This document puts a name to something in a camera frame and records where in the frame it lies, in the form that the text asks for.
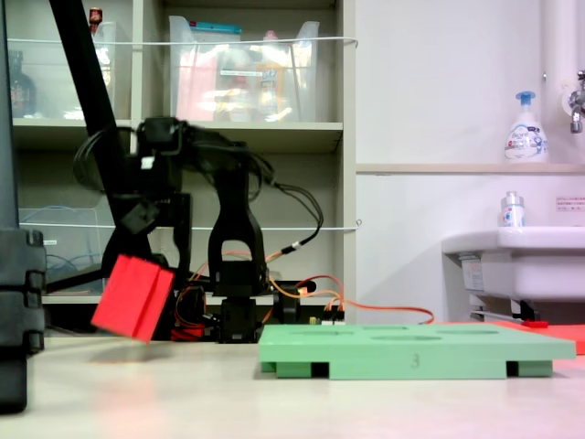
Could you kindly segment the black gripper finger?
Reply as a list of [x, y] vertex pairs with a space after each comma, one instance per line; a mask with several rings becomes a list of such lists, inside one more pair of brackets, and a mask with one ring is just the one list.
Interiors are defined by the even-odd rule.
[[101, 259], [101, 273], [110, 274], [120, 255], [152, 260], [152, 250], [146, 234], [131, 234], [126, 229], [116, 228]]
[[191, 262], [191, 219], [185, 214], [173, 218], [173, 241], [178, 250], [179, 260], [175, 268], [174, 286], [184, 286]]

